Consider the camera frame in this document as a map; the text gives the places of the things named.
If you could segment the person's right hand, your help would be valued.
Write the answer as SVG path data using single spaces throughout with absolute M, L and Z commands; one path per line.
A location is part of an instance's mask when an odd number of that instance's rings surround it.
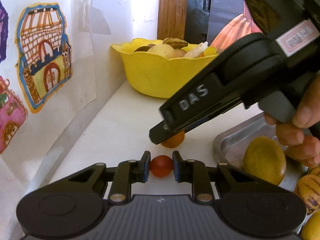
M 319 165 L 319 139 L 306 136 L 303 129 L 319 122 L 319 77 L 316 77 L 305 92 L 293 117 L 293 123 L 282 124 L 264 113 L 265 121 L 276 126 L 279 142 L 287 147 L 286 154 L 308 168 Z

